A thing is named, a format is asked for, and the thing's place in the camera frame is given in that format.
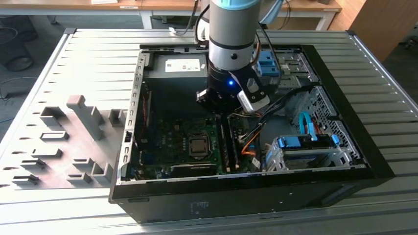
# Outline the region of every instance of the label sticker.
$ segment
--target label sticker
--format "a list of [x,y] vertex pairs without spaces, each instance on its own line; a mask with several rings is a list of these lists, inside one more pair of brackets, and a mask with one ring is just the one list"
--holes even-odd
[[252,162],[251,162],[256,168],[260,168],[260,161],[256,160],[256,158],[252,158]]
[[199,59],[177,59],[165,61],[165,72],[200,71]]
[[136,6],[120,6],[119,8],[120,9],[137,9]]

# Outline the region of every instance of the floor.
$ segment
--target floor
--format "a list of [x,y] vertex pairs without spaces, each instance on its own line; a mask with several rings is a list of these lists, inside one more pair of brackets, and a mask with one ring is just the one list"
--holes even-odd
[[[57,16],[57,24],[49,24],[45,16],[30,16],[30,21],[37,31],[37,39],[26,43],[26,48],[33,57],[34,64],[21,72],[9,72],[0,65],[0,83],[9,78],[37,77],[49,59],[52,51],[60,40],[65,28],[143,28],[139,16]],[[161,20],[152,20],[153,28],[184,28],[188,18],[169,19],[168,24]],[[2,97],[8,94],[8,101],[0,100],[0,141],[16,116],[34,79],[18,79],[0,85]]]
[[[32,16],[30,20],[38,34],[38,38],[26,43],[34,64],[21,72],[8,72],[0,66],[0,82],[14,77],[38,76],[65,28],[143,28],[141,19],[136,16],[57,16],[57,24],[49,24],[45,16]],[[155,28],[167,28],[171,25],[181,28],[187,24],[187,19],[173,18],[168,22],[163,24],[160,20],[152,20],[152,25]],[[418,101],[416,64],[418,47],[404,50],[402,46],[398,46],[383,62],[386,69],[415,101]],[[33,83],[34,79],[18,79],[0,86],[1,95],[8,94],[10,97],[8,101],[0,100],[0,140],[12,123],[9,119],[16,116]]]

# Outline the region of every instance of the gray block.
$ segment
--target gray block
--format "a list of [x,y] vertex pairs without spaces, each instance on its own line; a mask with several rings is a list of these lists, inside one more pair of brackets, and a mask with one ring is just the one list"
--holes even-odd
[[85,106],[85,98],[83,95],[72,95],[67,101],[67,107],[73,110],[77,115],[91,137],[93,140],[99,140],[103,137],[103,131],[99,128],[100,118],[99,111],[93,107]]
[[18,186],[30,186],[38,183],[38,178],[34,175],[16,175],[12,179],[12,183]]
[[112,127],[124,126],[125,115],[123,109],[111,109],[108,119]]
[[76,168],[92,168],[93,166],[93,160],[91,158],[75,158],[72,160],[72,165],[76,167]]
[[42,160],[34,158],[33,160],[22,160],[20,166],[26,170],[34,170],[45,168],[46,164]]
[[69,138],[65,131],[44,132],[38,137],[42,141],[64,141]]
[[67,181],[75,186],[84,186],[91,183],[91,177],[85,173],[69,174]]
[[38,118],[49,128],[60,127],[59,118],[64,117],[65,113],[59,107],[45,107]]
[[45,146],[42,148],[34,148],[30,156],[34,158],[59,158],[63,155],[63,151],[56,147]]
[[93,164],[91,176],[101,185],[108,184],[112,181],[112,175],[113,168],[108,163],[105,163],[104,170],[101,169],[97,163]]

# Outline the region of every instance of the motherboard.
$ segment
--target motherboard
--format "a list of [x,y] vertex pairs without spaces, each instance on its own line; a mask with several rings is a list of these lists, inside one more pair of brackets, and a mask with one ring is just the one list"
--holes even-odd
[[139,179],[224,174],[215,118],[157,120],[143,144]]

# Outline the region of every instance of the table leg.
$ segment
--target table leg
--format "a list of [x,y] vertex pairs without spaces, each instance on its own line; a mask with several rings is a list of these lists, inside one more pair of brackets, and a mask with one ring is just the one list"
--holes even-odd
[[152,29],[152,21],[151,21],[152,13],[151,13],[151,11],[141,11],[140,15],[141,15],[144,29]]
[[56,24],[57,23],[57,16],[46,16],[49,23]]
[[324,15],[322,16],[316,29],[315,30],[327,30],[328,29],[328,25],[332,22],[335,16],[335,12],[326,12]]

